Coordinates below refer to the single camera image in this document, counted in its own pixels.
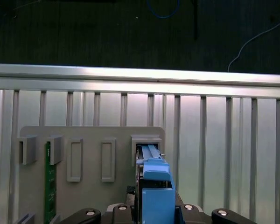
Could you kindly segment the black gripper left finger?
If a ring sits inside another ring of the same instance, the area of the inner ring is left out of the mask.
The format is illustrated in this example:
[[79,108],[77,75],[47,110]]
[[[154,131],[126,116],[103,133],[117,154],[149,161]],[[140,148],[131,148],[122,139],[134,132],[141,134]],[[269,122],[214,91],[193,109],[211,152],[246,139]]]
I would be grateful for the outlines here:
[[135,186],[126,188],[126,204],[112,204],[102,214],[94,208],[81,209],[64,220],[60,224],[134,224],[134,200]]

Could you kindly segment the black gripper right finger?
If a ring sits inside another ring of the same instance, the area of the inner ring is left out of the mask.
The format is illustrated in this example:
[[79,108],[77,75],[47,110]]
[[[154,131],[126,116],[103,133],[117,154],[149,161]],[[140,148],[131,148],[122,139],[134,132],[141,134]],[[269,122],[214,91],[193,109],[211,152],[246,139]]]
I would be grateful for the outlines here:
[[175,224],[256,224],[254,221],[228,209],[219,208],[204,213],[199,206],[191,204],[175,207]]

